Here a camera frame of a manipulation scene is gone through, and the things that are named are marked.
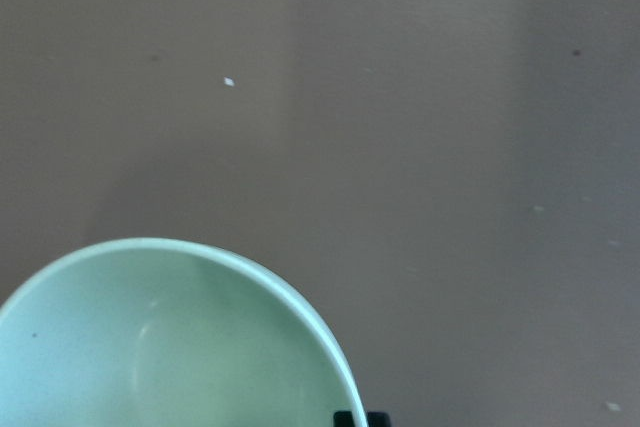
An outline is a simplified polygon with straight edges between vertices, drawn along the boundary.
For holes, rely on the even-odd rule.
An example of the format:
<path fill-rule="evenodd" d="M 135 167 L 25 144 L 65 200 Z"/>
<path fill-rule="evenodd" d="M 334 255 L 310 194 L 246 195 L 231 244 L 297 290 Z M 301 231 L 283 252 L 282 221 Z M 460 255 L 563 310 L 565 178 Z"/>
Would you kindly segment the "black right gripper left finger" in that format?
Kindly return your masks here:
<path fill-rule="evenodd" d="M 333 414 L 334 427 L 355 427 L 354 417 L 351 411 L 337 411 Z"/>

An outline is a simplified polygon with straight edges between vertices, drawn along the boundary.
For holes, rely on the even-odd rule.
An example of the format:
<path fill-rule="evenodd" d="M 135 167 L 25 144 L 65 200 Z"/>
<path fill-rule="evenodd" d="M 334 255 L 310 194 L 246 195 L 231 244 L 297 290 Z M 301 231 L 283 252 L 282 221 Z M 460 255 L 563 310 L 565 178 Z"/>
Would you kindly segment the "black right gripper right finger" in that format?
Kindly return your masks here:
<path fill-rule="evenodd" d="M 387 412 L 368 411 L 366 419 L 369 427 L 391 427 L 391 418 Z"/>

